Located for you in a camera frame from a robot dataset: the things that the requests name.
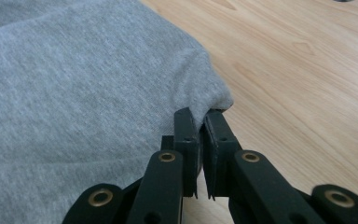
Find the cloth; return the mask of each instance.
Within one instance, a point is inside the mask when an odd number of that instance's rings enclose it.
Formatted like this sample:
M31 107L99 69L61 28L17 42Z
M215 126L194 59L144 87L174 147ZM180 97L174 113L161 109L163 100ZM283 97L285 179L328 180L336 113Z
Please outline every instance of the cloth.
M0 224L61 223L143 176L173 113L232 105L207 52L133 0L0 0Z

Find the wood grain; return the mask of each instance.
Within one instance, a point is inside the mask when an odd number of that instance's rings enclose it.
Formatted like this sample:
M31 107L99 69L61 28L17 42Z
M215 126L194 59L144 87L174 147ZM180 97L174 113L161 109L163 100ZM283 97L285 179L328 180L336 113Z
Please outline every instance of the wood grain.
M143 2L210 52L242 147L307 193L332 183L358 194L358 0ZM227 200L199 191L185 223L232 223Z

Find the light wood surface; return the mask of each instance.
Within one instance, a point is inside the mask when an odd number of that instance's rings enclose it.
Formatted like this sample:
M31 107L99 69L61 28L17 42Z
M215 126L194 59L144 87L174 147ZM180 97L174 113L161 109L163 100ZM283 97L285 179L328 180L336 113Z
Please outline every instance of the light wood surface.
M143 0L194 36L232 91L243 148L296 188L358 194L358 0ZM185 222L232 223L227 200L185 199Z

